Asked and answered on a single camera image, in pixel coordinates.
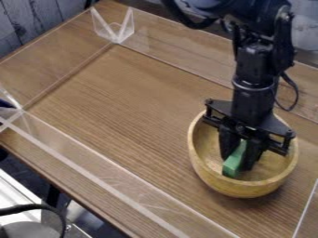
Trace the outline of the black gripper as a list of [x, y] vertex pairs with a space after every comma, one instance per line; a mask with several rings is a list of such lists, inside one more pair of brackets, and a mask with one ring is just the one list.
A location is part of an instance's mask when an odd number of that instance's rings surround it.
[[233, 80], [233, 100], [209, 99], [203, 121], [219, 131], [221, 158], [226, 160], [245, 140], [243, 170], [251, 170], [262, 153], [271, 151], [286, 156], [294, 130], [274, 115], [278, 78], [266, 84]]

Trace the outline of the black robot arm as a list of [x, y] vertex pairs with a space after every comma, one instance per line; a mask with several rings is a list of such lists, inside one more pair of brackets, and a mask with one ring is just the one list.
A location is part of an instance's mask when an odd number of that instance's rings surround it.
[[174, 17], [194, 30], [215, 21], [229, 21], [237, 70], [230, 101], [209, 99], [203, 120], [219, 131], [222, 173], [229, 176], [250, 170], [262, 153], [289, 153], [294, 131], [274, 116], [277, 89], [291, 79], [291, 3], [289, 0], [186, 0], [202, 16], [195, 22], [175, 0], [162, 0]]

